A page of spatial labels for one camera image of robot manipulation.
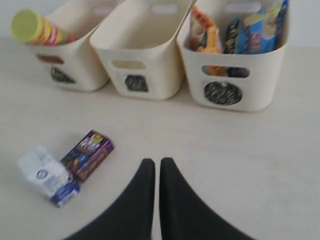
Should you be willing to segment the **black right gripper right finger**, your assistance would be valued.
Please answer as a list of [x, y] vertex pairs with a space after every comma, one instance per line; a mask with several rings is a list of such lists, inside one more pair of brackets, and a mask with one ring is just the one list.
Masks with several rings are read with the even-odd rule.
[[252, 239], [214, 212], [170, 157], [160, 163], [159, 218], [163, 240]]

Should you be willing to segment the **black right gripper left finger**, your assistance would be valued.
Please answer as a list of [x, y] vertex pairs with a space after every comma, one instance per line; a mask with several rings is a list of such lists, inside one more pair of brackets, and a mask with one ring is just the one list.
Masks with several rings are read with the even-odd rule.
[[130, 183], [96, 219], [68, 240], [150, 240], [155, 203], [155, 163], [141, 161]]

